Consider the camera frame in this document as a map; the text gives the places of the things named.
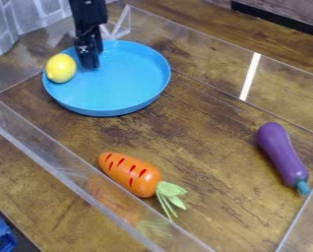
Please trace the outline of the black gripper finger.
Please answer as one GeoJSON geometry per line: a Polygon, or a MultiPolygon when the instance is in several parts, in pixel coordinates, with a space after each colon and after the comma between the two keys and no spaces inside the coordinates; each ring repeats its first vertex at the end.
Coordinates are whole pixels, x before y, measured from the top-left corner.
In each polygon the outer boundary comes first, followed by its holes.
{"type": "Polygon", "coordinates": [[[105,50],[99,28],[90,28],[81,32],[74,41],[77,55],[85,69],[95,70],[101,67],[99,55],[105,50]]]}

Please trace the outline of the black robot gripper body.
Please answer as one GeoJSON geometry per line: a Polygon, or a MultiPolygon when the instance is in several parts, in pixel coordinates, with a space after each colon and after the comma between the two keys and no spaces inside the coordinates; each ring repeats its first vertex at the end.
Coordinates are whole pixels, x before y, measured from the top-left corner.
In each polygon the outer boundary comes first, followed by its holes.
{"type": "Polygon", "coordinates": [[[69,0],[78,33],[109,21],[106,0],[69,0]]]}

